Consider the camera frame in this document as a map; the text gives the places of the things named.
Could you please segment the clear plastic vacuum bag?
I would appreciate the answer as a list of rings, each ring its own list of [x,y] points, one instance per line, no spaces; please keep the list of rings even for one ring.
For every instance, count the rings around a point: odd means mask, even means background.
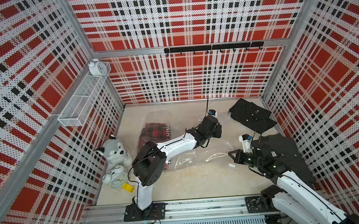
[[[208,115],[217,118],[217,112],[214,109],[208,110],[204,117]],[[195,148],[196,140],[192,135],[187,135],[187,130],[183,135],[166,142],[154,143],[148,141],[145,143],[132,163],[134,175],[142,180],[152,176],[159,177],[165,164],[170,159],[184,152],[197,149]]]

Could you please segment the red black plaid shirt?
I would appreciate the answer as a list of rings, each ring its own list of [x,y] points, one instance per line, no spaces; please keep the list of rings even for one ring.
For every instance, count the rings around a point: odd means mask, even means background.
[[[137,152],[139,152],[145,143],[152,141],[154,143],[166,142],[171,139],[171,127],[164,123],[146,123],[141,130]]]

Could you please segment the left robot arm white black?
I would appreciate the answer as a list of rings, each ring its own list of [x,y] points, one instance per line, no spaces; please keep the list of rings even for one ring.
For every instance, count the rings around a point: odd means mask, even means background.
[[[164,165],[181,153],[204,148],[212,138],[221,138],[222,126],[214,115],[207,115],[196,127],[167,142],[144,144],[132,162],[132,171],[137,182],[134,203],[141,211],[152,205],[153,184],[160,178]]]

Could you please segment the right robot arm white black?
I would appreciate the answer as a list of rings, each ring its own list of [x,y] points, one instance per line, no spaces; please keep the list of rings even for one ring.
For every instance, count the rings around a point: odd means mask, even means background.
[[[284,212],[298,224],[359,224],[359,216],[336,207],[314,190],[314,178],[292,138],[281,134],[253,140],[239,137],[242,149],[229,152],[235,164],[272,181],[261,205]]]

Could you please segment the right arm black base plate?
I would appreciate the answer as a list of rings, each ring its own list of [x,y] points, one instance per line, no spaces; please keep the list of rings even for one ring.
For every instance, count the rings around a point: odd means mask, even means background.
[[[252,196],[245,198],[246,207],[248,213],[279,213],[279,210],[276,209],[272,204],[272,199],[266,196]]]

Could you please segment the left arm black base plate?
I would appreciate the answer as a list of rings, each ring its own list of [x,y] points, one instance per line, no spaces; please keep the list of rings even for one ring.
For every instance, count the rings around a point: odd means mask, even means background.
[[[131,204],[126,207],[123,221],[136,222],[145,220],[162,220],[165,218],[166,203],[152,203],[144,210],[138,208],[136,204]]]

